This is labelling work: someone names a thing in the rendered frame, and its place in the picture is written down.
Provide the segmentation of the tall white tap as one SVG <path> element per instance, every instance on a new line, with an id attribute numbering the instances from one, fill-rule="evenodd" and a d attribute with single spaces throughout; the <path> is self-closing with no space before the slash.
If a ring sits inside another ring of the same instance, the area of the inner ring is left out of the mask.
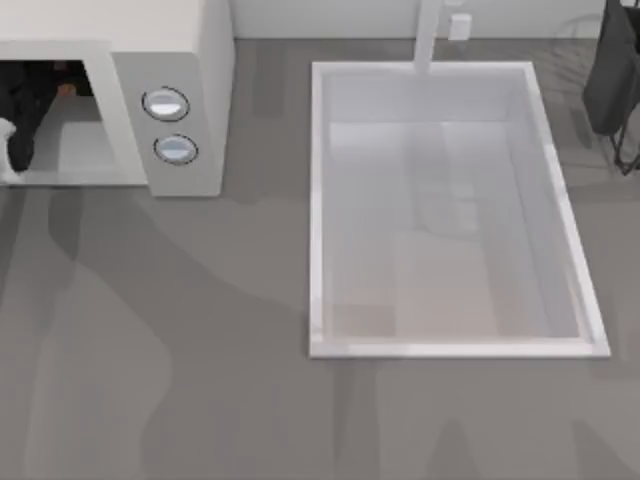
<path id="1" fill-rule="evenodd" d="M 418 75 L 428 75 L 443 0 L 419 0 L 413 66 Z"/>

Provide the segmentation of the white sink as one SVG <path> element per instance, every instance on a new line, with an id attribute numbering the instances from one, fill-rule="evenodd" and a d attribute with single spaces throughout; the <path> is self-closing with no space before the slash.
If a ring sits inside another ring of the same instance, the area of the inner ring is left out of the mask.
<path id="1" fill-rule="evenodd" d="M 316 62 L 313 359 L 607 358 L 534 66 Z"/>

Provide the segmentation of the white wall socket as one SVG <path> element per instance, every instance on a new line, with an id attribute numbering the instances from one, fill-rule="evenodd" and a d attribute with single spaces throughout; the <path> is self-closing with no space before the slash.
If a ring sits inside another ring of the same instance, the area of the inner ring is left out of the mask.
<path id="1" fill-rule="evenodd" d="M 472 31 L 472 16 L 468 13 L 455 13 L 450 17 L 448 40 L 453 42 L 468 41 Z"/>

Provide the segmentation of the pale microwave oven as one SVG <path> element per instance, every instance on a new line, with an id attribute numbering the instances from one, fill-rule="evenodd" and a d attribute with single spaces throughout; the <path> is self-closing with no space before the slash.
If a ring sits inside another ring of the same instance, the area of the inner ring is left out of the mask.
<path id="1" fill-rule="evenodd" d="M 157 197 L 222 188 L 235 46 L 229 0 L 0 0 L 0 60 L 80 60 L 93 97 L 59 96 L 17 186 L 144 186 Z M 145 92 L 170 87 L 190 104 L 177 122 L 151 118 Z M 154 153 L 184 135 L 187 165 Z"/>

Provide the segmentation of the round silver microwave knob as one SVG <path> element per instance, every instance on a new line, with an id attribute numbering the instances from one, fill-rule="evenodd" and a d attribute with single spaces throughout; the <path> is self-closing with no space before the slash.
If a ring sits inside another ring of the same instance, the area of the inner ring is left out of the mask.
<path id="1" fill-rule="evenodd" d="M 193 162 L 199 154 L 197 144 L 189 137 L 179 134 L 156 139 L 153 150 L 163 162 L 178 166 Z"/>
<path id="2" fill-rule="evenodd" d="M 190 111 L 187 97 L 179 90 L 170 87 L 145 92 L 141 102 L 144 111 L 151 118 L 161 122 L 180 121 Z"/>

